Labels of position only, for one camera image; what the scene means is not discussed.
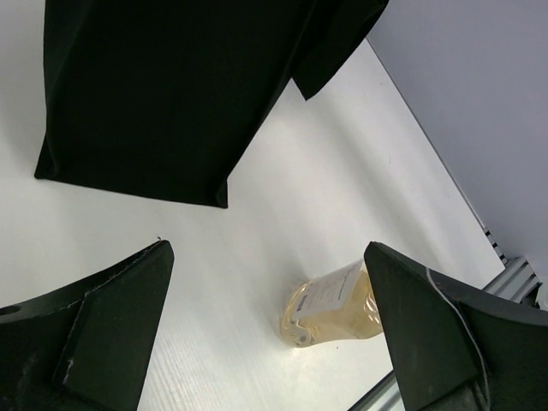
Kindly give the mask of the black canvas bag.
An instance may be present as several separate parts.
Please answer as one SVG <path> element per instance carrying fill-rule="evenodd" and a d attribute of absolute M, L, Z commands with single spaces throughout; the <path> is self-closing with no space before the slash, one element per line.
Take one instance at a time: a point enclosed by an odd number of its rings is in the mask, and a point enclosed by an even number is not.
<path fill-rule="evenodd" d="M 355 1 L 49 1 L 38 179 L 224 208 L 293 81 L 311 98 L 386 8 Z"/>

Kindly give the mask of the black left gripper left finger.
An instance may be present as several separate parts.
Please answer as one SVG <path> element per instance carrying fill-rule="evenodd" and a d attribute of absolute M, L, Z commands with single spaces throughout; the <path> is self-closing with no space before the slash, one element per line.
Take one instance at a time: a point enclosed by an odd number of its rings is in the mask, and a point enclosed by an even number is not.
<path fill-rule="evenodd" d="M 1 310 L 3 410 L 135 410 L 174 265 L 160 240 Z"/>

